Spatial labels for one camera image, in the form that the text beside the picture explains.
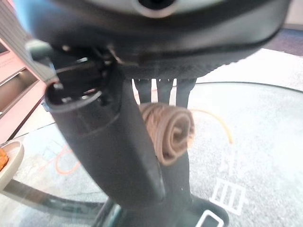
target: black plastic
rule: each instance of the black plastic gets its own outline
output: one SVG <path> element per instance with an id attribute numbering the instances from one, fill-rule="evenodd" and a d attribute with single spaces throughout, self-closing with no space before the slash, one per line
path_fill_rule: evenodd
<path id="1" fill-rule="evenodd" d="M 116 69 L 107 87 L 59 104 L 53 85 L 45 94 L 58 127 L 94 181 L 125 209 L 159 203 L 165 195 L 152 141 L 128 80 Z"/>
<path id="2" fill-rule="evenodd" d="M 138 79 L 197 78 L 247 57 L 276 34 L 289 2 L 225 0 L 155 19 L 82 0 L 15 0 L 21 24 L 34 37 L 57 46 L 110 48 L 126 77 Z"/>
<path id="3" fill-rule="evenodd" d="M 160 10 L 165 9 L 172 5 L 176 0 L 137 0 L 142 6 L 152 9 Z"/>

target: gray carpet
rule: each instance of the gray carpet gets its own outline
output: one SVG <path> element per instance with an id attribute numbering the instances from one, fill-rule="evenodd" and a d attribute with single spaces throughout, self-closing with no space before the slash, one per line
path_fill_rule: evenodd
<path id="1" fill-rule="evenodd" d="M 303 56 L 303 31 L 282 29 L 264 48 Z"/>

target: floor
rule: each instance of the floor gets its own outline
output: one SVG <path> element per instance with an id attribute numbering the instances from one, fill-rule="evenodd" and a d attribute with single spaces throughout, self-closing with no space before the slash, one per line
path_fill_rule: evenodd
<path id="1" fill-rule="evenodd" d="M 281 39 L 289 40 L 291 34 L 286 31 Z M 285 47 L 288 49 L 284 52 L 296 50 L 303 56 L 299 52 L 302 47 L 290 44 Z M 254 82 L 303 91 L 303 58 L 284 52 L 262 49 L 238 63 L 221 66 L 197 82 Z M 175 89 L 171 94 L 173 103 Z M 206 83 L 192 91 L 189 108 L 211 112 L 217 118 L 194 112 L 196 139 L 189 150 L 191 189 L 202 198 L 226 206 L 231 226 L 301 226 L 302 99 L 300 92 L 254 84 Z M 41 128 L 43 123 L 36 119 L 44 116 L 47 116 L 45 124 L 52 123 L 41 107 L 35 112 L 19 135 Z M 226 127 L 222 127 L 218 118 Z M 81 166 L 71 174 L 60 174 L 77 165 L 77 159 L 71 152 L 64 152 L 66 143 L 55 124 L 19 139 L 24 142 L 26 155 L 16 180 L 67 199 L 104 201 L 106 196 Z M 57 158 L 62 151 L 65 155 Z M 220 200 L 224 185 L 228 188 L 226 198 L 231 197 L 230 188 L 237 188 L 239 197 L 232 206 L 227 206 L 225 199 Z M 0 203 L 0 213 L 5 217 L 1 218 L 1 226 L 90 224 L 53 217 L 2 195 Z"/>

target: wall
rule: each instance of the wall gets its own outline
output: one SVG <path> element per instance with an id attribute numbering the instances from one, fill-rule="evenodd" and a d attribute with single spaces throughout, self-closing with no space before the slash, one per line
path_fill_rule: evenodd
<path id="1" fill-rule="evenodd" d="M 303 0 L 292 1 L 285 27 L 303 30 Z"/>

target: orange cable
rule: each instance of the orange cable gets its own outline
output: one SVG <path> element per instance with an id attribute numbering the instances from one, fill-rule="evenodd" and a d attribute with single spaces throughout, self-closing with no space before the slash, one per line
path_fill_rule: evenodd
<path id="1" fill-rule="evenodd" d="M 190 111 L 192 111 L 192 112 L 201 112 L 201 113 L 209 114 L 212 117 L 214 117 L 222 125 L 222 127 L 224 128 L 224 130 L 225 130 L 225 132 L 227 134 L 229 143 L 233 144 L 232 134 L 231 134 L 230 130 L 228 129 L 227 125 L 225 124 L 225 122 L 220 117 L 218 117 L 217 115 L 215 115 L 212 112 L 209 112 L 207 110 L 197 110 L 197 109 L 194 109 L 194 110 L 190 110 Z"/>

